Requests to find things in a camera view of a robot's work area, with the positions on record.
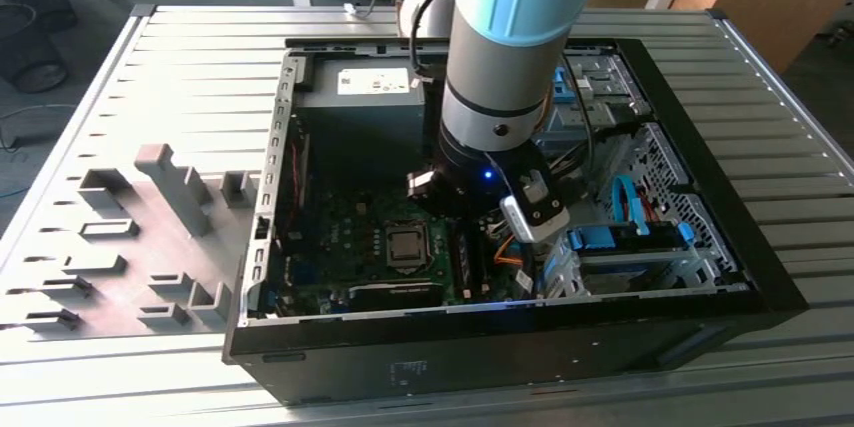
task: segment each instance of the gray metal table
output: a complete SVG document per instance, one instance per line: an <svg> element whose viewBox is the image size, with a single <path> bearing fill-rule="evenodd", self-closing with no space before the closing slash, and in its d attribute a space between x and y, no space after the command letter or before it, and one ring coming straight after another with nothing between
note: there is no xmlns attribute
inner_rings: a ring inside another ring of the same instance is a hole
<svg viewBox="0 0 854 427"><path fill-rule="evenodd" d="M283 38L395 32L390 10L358 23L334 10L160 7L133 17L3 238L0 259L16 259L16 249L44 227L39 219L63 208L56 199L73 193L64 179L88 159L79 156L91 151L91 133L121 134L109 119L140 115L155 101L163 122L175 125L170 142L182 162L203 176L256 172ZM726 21L703 13L591 11L574 35L645 41L795 277L807 313L675 372L295 410L276 404L239 367L222 364L220 334L33 344L24 343L25 332L9 330L0 332L4 424L91 424L112 415L123 424L147 419L148 425L183 426L343 419L363 425L851 422L850 159ZM152 97L156 90L175 95Z"/></svg>

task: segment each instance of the red cable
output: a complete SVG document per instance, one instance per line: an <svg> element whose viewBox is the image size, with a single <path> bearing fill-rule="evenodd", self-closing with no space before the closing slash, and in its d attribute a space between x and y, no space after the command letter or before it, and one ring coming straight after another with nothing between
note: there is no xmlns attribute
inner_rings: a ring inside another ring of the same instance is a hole
<svg viewBox="0 0 854 427"><path fill-rule="evenodd" d="M643 202L643 211L646 212L646 215L649 217L647 220L658 221L658 214L655 213L655 209L653 208L653 204L650 204L647 198L641 197L641 202Z"/></svg>
<svg viewBox="0 0 854 427"><path fill-rule="evenodd" d="M296 209L299 208L299 174L296 171L296 146L291 144L291 169L294 177L294 206L291 207L291 215L288 216L288 225L286 231L291 229L294 217L296 217Z"/></svg>

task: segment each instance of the white label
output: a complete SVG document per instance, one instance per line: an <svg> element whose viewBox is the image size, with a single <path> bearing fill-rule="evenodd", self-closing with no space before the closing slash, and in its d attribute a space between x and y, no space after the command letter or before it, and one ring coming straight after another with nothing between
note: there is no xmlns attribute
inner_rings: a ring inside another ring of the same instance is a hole
<svg viewBox="0 0 854 427"><path fill-rule="evenodd" d="M519 269L519 271L516 272L516 283L522 286L526 292L531 291L531 288L534 287L534 281L531 280L528 274L522 271L522 269Z"/></svg>
<svg viewBox="0 0 854 427"><path fill-rule="evenodd" d="M338 73L338 95L406 94L410 72L399 69L344 69Z"/></svg>

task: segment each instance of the power supply label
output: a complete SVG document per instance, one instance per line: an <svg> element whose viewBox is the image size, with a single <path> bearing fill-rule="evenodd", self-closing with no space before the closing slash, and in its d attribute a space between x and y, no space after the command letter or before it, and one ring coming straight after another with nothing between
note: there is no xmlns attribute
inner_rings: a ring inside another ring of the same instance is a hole
<svg viewBox="0 0 854 427"><path fill-rule="evenodd" d="M343 69L338 73L338 95L406 94L410 72L398 69Z"/></svg>
<svg viewBox="0 0 854 427"><path fill-rule="evenodd" d="M391 364L391 385L395 387L408 387L427 373L427 361L398 362Z"/></svg>

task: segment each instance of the case label sticker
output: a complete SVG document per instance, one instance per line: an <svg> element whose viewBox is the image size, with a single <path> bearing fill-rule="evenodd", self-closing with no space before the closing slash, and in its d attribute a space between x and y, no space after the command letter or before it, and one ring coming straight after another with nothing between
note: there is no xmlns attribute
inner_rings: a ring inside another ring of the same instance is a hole
<svg viewBox="0 0 854 427"><path fill-rule="evenodd" d="M531 292L534 280L531 280L531 276L526 274L522 269L516 272L516 283L522 286L526 292Z"/></svg>
<svg viewBox="0 0 854 427"><path fill-rule="evenodd" d="M410 71L398 69L344 69L338 73L338 95L406 94Z"/></svg>
<svg viewBox="0 0 854 427"><path fill-rule="evenodd" d="M427 361L398 362L390 365L391 385L394 387L411 387L418 379L427 375Z"/></svg>

